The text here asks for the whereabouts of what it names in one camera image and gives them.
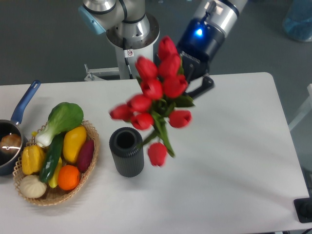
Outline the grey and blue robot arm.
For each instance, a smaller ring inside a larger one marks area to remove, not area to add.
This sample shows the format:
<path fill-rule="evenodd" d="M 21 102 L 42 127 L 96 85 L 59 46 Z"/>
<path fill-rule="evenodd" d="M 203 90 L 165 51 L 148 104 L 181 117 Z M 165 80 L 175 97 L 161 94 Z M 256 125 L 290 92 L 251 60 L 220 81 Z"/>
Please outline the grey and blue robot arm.
<path fill-rule="evenodd" d="M 244 0 L 203 0 L 177 44 L 186 79 L 202 78 L 202 84 L 189 96 L 197 98 L 214 86 L 209 65 L 244 9 Z M 160 63 L 154 52 L 160 27 L 145 10 L 143 0 L 86 0 L 78 9 L 81 18 L 95 34 L 106 34 L 114 46 L 117 67 L 86 69 L 86 80 L 138 76 L 135 61 L 144 56 Z"/>

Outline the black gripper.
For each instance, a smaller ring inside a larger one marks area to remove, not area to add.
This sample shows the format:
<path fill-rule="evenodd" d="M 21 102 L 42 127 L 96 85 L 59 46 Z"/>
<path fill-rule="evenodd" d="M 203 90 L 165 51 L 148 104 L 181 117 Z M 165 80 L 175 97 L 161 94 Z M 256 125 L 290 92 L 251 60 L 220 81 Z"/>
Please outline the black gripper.
<path fill-rule="evenodd" d="M 176 46 L 182 55 L 182 66 L 187 80 L 195 80 L 209 72 L 210 63 L 224 40 L 223 32 L 200 18 L 194 18 L 189 22 Z M 187 95 L 196 99 L 214 86 L 213 79 L 205 75 L 202 84 Z"/>

